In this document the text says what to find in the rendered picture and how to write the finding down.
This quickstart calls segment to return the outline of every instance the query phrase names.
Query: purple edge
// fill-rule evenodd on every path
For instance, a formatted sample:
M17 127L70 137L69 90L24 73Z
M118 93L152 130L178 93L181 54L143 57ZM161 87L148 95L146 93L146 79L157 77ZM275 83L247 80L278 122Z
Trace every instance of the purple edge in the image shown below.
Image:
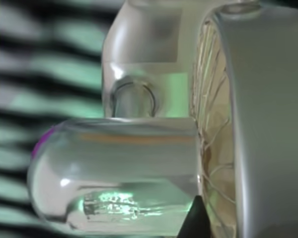
M49 129L47 132L45 132L41 139L39 140L38 143L36 143L33 151L32 151L32 159L35 157L35 155L37 154L37 152L39 151L40 147L48 140L48 138L53 134L53 132L55 131L56 127L52 127L51 129Z

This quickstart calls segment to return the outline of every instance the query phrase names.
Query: black triangular object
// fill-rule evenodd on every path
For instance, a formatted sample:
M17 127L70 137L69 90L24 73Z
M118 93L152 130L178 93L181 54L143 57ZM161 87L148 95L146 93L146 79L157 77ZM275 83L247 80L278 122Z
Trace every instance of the black triangular object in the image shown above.
M201 196L196 196L177 238L210 238L210 219Z

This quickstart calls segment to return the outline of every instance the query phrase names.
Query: blurred background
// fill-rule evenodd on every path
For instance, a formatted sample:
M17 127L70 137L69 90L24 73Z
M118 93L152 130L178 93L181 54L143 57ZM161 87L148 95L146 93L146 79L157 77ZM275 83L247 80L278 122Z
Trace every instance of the blurred background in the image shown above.
M123 0L0 0L0 238L62 238L28 199L30 154L71 117L102 117L101 49Z

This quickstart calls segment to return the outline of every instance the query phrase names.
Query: chrome surface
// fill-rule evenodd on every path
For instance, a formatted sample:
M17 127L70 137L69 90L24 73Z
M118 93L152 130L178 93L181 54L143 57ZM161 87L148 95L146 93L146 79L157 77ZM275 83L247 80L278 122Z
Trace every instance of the chrome surface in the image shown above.
M188 117L200 28L218 7L240 0L126 0L103 47L103 105L113 115L116 84L150 84L155 117Z
M28 184L64 233L177 236L201 175L192 119L74 119L38 149Z
M217 13L231 84L240 238L298 238L298 10Z

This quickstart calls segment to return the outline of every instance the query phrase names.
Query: silver metal object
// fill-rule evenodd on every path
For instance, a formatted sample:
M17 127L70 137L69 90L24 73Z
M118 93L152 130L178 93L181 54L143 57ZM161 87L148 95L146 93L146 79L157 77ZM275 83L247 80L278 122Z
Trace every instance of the silver metal object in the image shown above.
M58 139L50 139L49 147L46 143L29 179L39 214L50 220L46 215L56 212L55 204L62 200L59 215L64 216L70 203L61 195L60 200L52 199L50 187L63 191L59 181L66 176L79 181L92 175L88 179L93 185L120 179L137 184L147 173L157 173L167 181L160 191L173 184L175 194L187 195L181 206L194 195L203 196L215 238L298 237L298 10L239 0L126 0L104 43L102 67L105 116L125 119L99 119L93 125L75 127L79 133L93 134L92 138L103 134L106 142L62 145L63 137L78 140L77 131L71 134L71 125ZM167 138L152 147L148 140L152 133ZM135 134L143 136L139 139L143 144L131 148L126 138ZM117 135L123 135L119 143ZM183 150L169 149L176 148L175 138L188 135L190 143L179 143ZM109 144L115 143L119 146L114 150ZM60 156L55 154L58 147ZM155 162L157 158L162 165ZM56 171L53 159L66 169ZM118 164L111 167L109 161ZM231 175L227 169L233 163ZM147 170L133 171L126 164L137 168L146 164ZM173 178L181 178L182 169L187 177L172 181L167 176L171 168ZM58 178L44 182L44 170ZM192 182L197 177L201 184ZM45 192L50 196L44 203ZM66 197L74 199L78 193L70 194ZM142 198L138 202L145 204ZM95 212L93 198L87 200L85 215ZM163 217L131 219L125 233L176 236L184 213L176 216L176 224ZM97 223L70 230L71 219L60 222L63 231L125 234L114 222L107 230Z

